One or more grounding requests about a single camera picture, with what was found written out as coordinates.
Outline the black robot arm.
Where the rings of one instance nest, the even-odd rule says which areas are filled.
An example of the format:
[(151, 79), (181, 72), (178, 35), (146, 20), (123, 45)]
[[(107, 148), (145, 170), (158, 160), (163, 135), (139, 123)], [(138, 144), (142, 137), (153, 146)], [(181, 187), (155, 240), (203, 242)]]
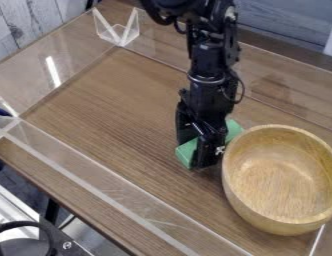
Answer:
[(213, 166), (225, 153), (226, 117), (245, 96), (234, 0), (139, 0), (151, 20), (186, 36), (190, 85), (179, 90), (175, 154), (190, 169)]

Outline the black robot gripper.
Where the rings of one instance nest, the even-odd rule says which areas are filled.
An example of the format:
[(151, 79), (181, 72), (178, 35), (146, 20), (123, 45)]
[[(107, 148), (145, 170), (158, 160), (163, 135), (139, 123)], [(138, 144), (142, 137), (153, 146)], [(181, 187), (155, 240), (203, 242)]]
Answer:
[(239, 103), (238, 79), (231, 75), (214, 79), (189, 75), (187, 78), (190, 88), (179, 90), (175, 111), (177, 141), (182, 145), (194, 139), (191, 167), (203, 169), (218, 163), (225, 151), (225, 118)]

